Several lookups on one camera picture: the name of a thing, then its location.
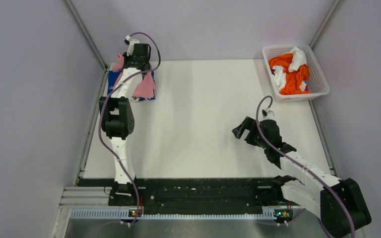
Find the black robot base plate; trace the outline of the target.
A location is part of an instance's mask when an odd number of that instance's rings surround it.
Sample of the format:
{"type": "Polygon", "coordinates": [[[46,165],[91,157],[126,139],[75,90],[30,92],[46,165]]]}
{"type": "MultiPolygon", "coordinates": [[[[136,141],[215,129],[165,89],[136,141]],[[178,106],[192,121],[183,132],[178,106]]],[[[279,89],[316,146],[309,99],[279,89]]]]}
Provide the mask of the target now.
{"type": "Polygon", "coordinates": [[[139,178],[113,185],[108,204],[130,207],[126,218],[254,219],[285,225],[303,209],[275,194],[277,178],[139,178]]]}

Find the pink t-shirt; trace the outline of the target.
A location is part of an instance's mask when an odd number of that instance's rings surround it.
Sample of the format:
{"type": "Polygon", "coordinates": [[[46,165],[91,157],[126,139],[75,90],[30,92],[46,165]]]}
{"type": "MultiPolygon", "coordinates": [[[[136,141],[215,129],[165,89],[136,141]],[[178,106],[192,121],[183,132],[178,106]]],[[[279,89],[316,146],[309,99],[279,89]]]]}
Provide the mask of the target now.
{"type": "MultiPolygon", "coordinates": [[[[111,71],[118,76],[116,77],[116,81],[112,86],[112,89],[114,90],[117,86],[119,86],[121,79],[123,77],[123,66],[125,62],[124,56],[121,54],[117,55],[118,62],[113,63],[111,65],[111,71]]],[[[135,80],[136,87],[134,89],[134,92],[131,94],[132,98],[135,101],[143,101],[143,100],[153,100],[155,99],[155,80],[153,78],[154,73],[149,72],[146,73],[144,76],[142,76],[142,79],[139,80],[139,83],[137,80],[135,80]]]]}

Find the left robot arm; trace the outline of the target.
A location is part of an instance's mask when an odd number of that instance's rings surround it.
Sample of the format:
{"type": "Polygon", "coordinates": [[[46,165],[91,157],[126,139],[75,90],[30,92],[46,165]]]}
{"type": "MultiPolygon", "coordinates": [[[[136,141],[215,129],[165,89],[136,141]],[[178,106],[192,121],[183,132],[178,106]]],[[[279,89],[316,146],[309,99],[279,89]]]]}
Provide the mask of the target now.
{"type": "Polygon", "coordinates": [[[107,96],[99,99],[99,138],[108,138],[102,144],[114,156],[115,177],[111,196],[127,205],[139,201],[135,184],[136,174],[128,153],[127,138],[133,133],[135,119],[132,101],[154,98],[155,82],[150,63],[151,46],[146,43],[129,43],[125,53],[118,55],[112,71],[118,77],[107,96]]]}

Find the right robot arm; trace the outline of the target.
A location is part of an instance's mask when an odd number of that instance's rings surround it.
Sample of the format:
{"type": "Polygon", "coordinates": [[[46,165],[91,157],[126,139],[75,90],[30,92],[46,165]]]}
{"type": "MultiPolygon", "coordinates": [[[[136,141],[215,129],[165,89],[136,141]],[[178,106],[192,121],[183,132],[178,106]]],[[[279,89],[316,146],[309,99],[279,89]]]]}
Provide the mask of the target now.
{"type": "Polygon", "coordinates": [[[232,130],[240,139],[264,150],[267,160],[286,172],[274,179],[271,198],[277,204],[291,201],[316,215],[333,237],[342,238],[371,223],[372,217],[360,186],[351,178],[341,179],[318,168],[283,141],[276,121],[257,122],[246,117],[232,130]]]}

